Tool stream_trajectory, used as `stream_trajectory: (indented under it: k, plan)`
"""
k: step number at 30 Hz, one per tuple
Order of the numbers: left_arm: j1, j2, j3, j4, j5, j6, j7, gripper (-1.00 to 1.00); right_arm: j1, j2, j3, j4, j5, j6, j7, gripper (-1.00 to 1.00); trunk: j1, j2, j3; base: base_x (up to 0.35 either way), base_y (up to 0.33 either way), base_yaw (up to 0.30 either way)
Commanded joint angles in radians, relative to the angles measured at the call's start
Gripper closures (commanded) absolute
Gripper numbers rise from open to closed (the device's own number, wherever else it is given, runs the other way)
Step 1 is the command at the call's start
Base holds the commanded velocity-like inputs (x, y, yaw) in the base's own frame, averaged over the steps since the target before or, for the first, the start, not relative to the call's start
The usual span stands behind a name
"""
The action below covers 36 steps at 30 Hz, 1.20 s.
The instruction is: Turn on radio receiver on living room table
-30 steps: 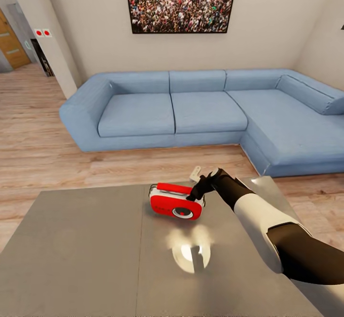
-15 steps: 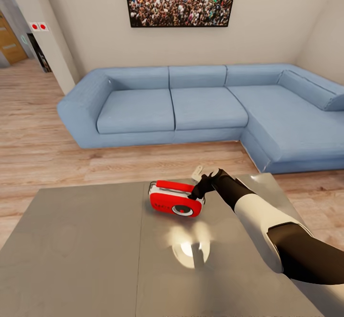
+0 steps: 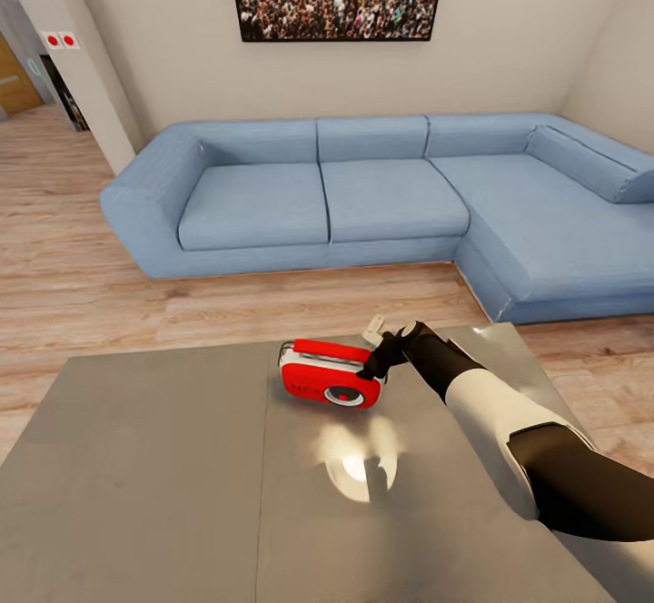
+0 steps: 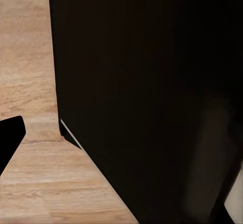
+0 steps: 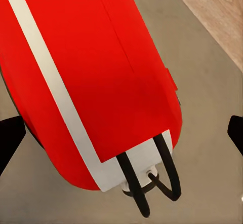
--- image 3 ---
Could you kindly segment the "radio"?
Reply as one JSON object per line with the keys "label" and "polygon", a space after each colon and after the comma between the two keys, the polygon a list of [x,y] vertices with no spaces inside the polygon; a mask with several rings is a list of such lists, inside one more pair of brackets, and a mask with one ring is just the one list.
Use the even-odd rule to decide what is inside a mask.
{"label": "radio", "polygon": [[380,397],[383,379],[356,376],[372,350],[315,339],[295,339],[280,353],[282,382],[295,397],[320,400],[350,408],[370,408]]}

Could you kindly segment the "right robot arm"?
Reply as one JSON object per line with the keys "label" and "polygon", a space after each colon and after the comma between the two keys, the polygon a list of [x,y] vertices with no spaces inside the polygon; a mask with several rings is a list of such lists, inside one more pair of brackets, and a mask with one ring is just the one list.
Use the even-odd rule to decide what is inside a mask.
{"label": "right robot arm", "polygon": [[654,479],[604,457],[571,424],[508,386],[423,322],[362,342],[358,378],[410,362],[439,393],[510,508],[539,520],[617,603],[654,603]]}

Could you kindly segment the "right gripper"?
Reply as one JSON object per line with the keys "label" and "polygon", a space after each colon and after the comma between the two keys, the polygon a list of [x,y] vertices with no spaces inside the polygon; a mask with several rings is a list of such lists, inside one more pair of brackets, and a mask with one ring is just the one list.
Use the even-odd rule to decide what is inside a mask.
{"label": "right gripper", "polygon": [[363,370],[356,373],[358,378],[367,381],[372,381],[374,377],[383,379],[391,366],[399,365],[395,359],[391,358],[388,348],[396,332],[381,331],[380,335],[383,337],[381,345],[375,351],[372,350],[371,355],[363,365]]}

